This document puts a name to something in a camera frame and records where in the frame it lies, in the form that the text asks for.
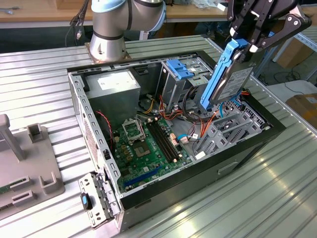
label sticker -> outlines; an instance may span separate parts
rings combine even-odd
[[[200,153],[198,153],[196,156],[195,156],[195,158],[196,158],[196,160],[199,160],[199,159],[201,159],[203,156],[205,156],[206,154],[204,153],[204,151],[202,151],[202,152],[200,152]]]
[[[232,73],[218,99],[223,99],[237,94],[252,69],[253,67]]]
[[[310,103],[317,103],[317,99],[316,99],[316,98],[307,97],[306,99],[307,99]]]
[[[127,89],[136,85],[135,79],[127,72],[112,73],[105,77],[99,78],[98,83],[102,90],[108,90],[111,88]]]

aluminum workbench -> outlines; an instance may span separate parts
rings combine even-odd
[[[132,58],[221,49],[200,36],[128,42]],[[39,122],[48,128],[65,193],[0,221],[1,236],[109,237],[113,223],[93,231],[77,180],[93,170],[74,115],[66,68],[91,64],[85,47],[0,55],[0,112],[15,132]],[[316,237],[316,130],[259,81],[255,98],[286,127],[250,162],[151,219],[118,235],[132,237]]]

blue drive bracket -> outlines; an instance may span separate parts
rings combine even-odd
[[[224,49],[216,68],[213,70],[213,75],[208,82],[208,85],[202,95],[200,100],[201,105],[206,110],[210,105],[210,99],[212,94],[214,93],[221,77],[223,76],[224,72],[230,65],[232,64],[232,57],[236,51],[236,49],[246,47],[248,42],[244,39],[234,40],[232,39]]]
[[[179,79],[191,78],[194,76],[194,74],[188,71],[186,66],[178,59],[169,59],[166,63]]]

motherboard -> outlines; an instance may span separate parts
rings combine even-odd
[[[121,173],[118,180],[121,192],[143,186],[192,163],[183,147],[172,143],[172,133],[164,119],[152,122],[127,121],[113,132],[115,160]],[[139,139],[131,142],[131,137],[137,135]]]

yellow cable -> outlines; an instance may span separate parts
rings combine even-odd
[[[154,99],[152,99],[152,102],[151,102],[151,106],[150,106],[150,108],[149,108],[147,111],[143,112],[143,113],[144,113],[144,114],[148,114],[148,113],[150,113],[150,112],[152,111],[153,104],[154,104]]]

